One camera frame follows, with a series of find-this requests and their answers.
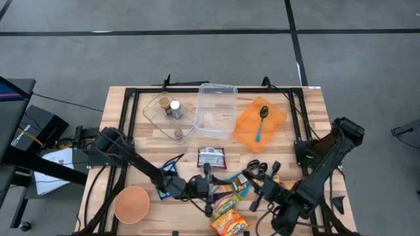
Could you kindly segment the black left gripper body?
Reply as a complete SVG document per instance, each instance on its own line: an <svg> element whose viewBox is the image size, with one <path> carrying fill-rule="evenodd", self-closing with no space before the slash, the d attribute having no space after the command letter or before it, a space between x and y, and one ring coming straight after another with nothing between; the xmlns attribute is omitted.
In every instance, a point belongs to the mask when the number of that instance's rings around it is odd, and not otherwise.
<svg viewBox="0 0 420 236"><path fill-rule="evenodd" d="M211 183L213 175L211 174L211 166L209 163L205 163L203 166L204 176L198 175L192 178L190 186L192 189L190 192L195 198L205 199L205 209L203 210L207 217L212 215L212 204L214 203L214 194L211 192Z"/></svg>

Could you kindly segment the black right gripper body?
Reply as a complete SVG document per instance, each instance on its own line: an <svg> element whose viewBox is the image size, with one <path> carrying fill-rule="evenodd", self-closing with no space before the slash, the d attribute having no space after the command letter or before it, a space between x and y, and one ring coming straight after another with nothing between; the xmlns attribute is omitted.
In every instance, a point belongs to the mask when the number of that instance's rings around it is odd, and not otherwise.
<svg viewBox="0 0 420 236"><path fill-rule="evenodd" d="M270 177L265 180L249 180L255 188L255 193L258 195L257 199L251 203L249 207L251 212L256 212L261 199L265 199L268 202L272 202L277 194L281 193L284 189L283 187L274 181L274 175L279 171L281 164L278 161L275 161L272 165L272 170L270 171Z"/></svg>

